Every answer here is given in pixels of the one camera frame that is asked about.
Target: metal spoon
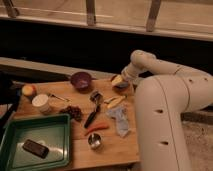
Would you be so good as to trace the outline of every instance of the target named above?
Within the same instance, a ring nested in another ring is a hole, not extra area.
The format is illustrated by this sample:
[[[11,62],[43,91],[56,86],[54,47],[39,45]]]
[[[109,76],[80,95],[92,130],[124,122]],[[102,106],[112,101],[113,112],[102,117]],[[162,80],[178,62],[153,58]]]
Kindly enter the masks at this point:
[[[59,99],[59,100],[63,100],[63,101],[66,101],[66,102],[69,102],[69,101],[70,101],[69,99],[66,99],[66,98],[63,98],[63,97],[59,97],[59,96],[56,96],[56,95],[51,94],[51,93],[47,93],[47,95],[48,95],[49,97],[54,97],[54,98],[57,98],[57,99]]]

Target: white cup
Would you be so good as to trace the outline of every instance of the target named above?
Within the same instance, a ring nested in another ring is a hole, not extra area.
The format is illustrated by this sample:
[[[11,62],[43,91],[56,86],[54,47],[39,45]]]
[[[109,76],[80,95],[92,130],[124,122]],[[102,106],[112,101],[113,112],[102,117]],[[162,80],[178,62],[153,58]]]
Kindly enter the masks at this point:
[[[49,96],[46,94],[39,94],[32,100],[32,105],[36,107],[41,113],[50,111]]]

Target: purple bowl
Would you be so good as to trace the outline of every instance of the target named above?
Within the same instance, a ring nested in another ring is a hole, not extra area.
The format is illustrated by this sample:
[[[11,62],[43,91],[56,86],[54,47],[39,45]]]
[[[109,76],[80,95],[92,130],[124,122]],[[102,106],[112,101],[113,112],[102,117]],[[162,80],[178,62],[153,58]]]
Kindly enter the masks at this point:
[[[92,81],[92,76],[87,72],[76,72],[70,78],[71,84],[77,90],[86,90],[90,87]]]

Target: carrot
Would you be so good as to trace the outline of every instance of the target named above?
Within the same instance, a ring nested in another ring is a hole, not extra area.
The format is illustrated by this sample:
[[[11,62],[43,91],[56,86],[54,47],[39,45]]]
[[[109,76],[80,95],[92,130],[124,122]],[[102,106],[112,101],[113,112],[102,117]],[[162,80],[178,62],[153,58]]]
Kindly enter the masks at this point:
[[[109,124],[106,122],[100,122],[97,124],[93,124],[91,125],[85,132],[85,136],[87,136],[89,133],[96,131],[96,130],[100,130],[100,129],[107,129],[109,128]]]

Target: small metal cup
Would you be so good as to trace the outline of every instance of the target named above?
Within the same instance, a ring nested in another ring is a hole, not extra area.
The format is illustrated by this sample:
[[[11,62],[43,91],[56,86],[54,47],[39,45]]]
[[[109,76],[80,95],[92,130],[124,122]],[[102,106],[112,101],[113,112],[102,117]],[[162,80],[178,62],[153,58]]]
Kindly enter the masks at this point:
[[[101,137],[100,135],[94,133],[94,134],[91,134],[88,138],[88,143],[91,147],[91,149],[95,150],[97,149],[98,147],[101,146]]]

